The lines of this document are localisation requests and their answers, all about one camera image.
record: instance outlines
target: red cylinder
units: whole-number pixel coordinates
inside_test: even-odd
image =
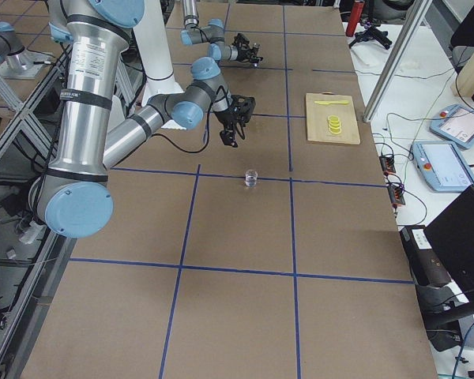
[[[351,16],[349,17],[348,27],[346,28],[347,37],[353,37],[355,35],[356,25],[360,21],[364,5],[365,1],[355,0],[353,8],[351,9]]]

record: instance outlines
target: transparent object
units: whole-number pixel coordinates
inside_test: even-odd
[[[246,187],[255,187],[258,180],[258,172],[256,170],[246,171]]]

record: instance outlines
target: yellow stack of rings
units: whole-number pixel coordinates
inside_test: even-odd
[[[340,118],[334,115],[328,117],[329,120],[329,131],[331,134],[340,134],[342,132]]]

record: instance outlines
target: white tube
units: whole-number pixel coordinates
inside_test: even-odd
[[[180,93],[181,86],[175,81],[171,53],[160,0],[146,0],[141,22],[134,28],[142,63],[149,79],[145,86],[142,106],[151,96],[159,93]]]

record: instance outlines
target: brown table surface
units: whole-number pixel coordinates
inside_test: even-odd
[[[257,100],[246,140],[223,146],[212,118],[202,154],[153,138],[111,171],[115,214],[77,243],[22,378],[435,378],[370,126],[358,146],[307,143],[306,92],[363,113],[338,12],[199,12],[261,44],[258,69],[222,65]],[[186,86],[207,45],[182,46],[181,26],[177,3],[167,33]],[[204,128],[165,133],[198,148]]]

